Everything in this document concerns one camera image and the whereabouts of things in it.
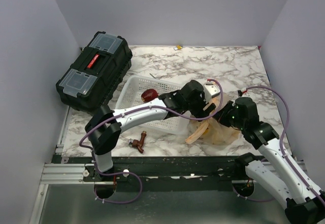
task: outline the marble tabletop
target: marble tabletop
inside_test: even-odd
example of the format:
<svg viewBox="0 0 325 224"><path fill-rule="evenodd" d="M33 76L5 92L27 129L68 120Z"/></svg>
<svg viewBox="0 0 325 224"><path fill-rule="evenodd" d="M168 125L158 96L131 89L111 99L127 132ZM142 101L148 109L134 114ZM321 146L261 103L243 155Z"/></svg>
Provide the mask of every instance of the marble tabletop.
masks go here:
<svg viewBox="0 0 325 224"><path fill-rule="evenodd" d="M131 47L132 67L126 74L113 99L108 103L114 109L121 90L131 75L141 75L185 84L191 79L204 83L207 78L217 79L232 100L237 90L251 85L269 86L261 56L256 46L252 47L184 47L175 51L173 47ZM260 120L268 122L281 134L283 125L273 94L267 90L252 90L247 93L256 103ZM72 110L63 143L62 156L89 157L90 151L79 147L84 136L85 125L91 119L87 113ZM242 136L230 145L211 145L202 139L188 145L185 139L190 135L171 135L157 130L145 129L144 153L140 154L128 145L129 139L139 139L143 128L134 127L121 134L112 156L219 156L242 155L252 152L261 155ZM287 139L284 145L289 149Z"/></svg>

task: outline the gray wall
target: gray wall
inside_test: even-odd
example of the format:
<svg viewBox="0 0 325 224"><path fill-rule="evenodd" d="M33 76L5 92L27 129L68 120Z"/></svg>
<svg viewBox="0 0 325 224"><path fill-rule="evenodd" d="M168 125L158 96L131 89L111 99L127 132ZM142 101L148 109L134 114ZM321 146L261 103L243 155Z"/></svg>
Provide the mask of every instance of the gray wall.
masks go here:
<svg viewBox="0 0 325 224"><path fill-rule="evenodd" d="M132 45L260 45L286 0L56 0L80 46L98 30Z"/></svg>
<svg viewBox="0 0 325 224"><path fill-rule="evenodd" d="M55 0L0 0L0 223L28 223L65 106L55 82L78 53Z"/></svg>
<svg viewBox="0 0 325 224"><path fill-rule="evenodd" d="M325 188L325 0L288 0L262 45L271 85L290 108L288 139ZM284 107L280 112L285 119Z"/></svg>

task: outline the white plastic basket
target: white plastic basket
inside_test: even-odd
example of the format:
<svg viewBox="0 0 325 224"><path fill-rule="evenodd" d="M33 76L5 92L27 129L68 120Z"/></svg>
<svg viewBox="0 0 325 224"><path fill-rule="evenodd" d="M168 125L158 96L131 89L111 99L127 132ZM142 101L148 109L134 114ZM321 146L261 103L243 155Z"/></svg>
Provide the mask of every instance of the white plastic basket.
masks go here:
<svg viewBox="0 0 325 224"><path fill-rule="evenodd" d="M116 108L125 109L144 104L141 99L141 94L150 88L155 89L158 94L162 94L181 89L182 85L154 78L133 75L124 85L121 95L117 100ZM148 122L142 126L169 134L181 135L187 133L187 125L187 119L182 117L173 117L166 120Z"/></svg>

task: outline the toolbox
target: toolbox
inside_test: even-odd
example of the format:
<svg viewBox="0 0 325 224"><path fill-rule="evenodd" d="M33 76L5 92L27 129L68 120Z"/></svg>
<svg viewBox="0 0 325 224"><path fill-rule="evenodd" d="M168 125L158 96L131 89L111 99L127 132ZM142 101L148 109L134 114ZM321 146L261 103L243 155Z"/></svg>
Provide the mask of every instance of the toolbox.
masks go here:
<svg viewBox="0 0 325 224"><path fill-rule="evenodd" d="M131 67L132 52L121 36L97 32L56 83L61 101L93 114L113 97Z"/></svg>

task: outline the toolbox lid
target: toolbox lid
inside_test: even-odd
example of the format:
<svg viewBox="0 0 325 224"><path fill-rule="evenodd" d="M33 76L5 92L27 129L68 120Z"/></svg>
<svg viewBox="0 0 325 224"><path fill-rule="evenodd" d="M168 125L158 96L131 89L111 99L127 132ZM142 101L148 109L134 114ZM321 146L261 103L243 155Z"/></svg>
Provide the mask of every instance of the toolbox lid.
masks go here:
<svg viewBox="0 0 325 224"><path fill-rule="evenodd" d="M121 43L122 39L116 36L109 34L98 34L96 38L94 38L94 40L90 43L89 47L114 54Z"/></svg>
<svg viewBox="0 0 325 224"><path fill-rule="evenodd" d="M71 69L62 79L59 86L63 93L77 97L78 93L87 94L97 77Z"/></svg>

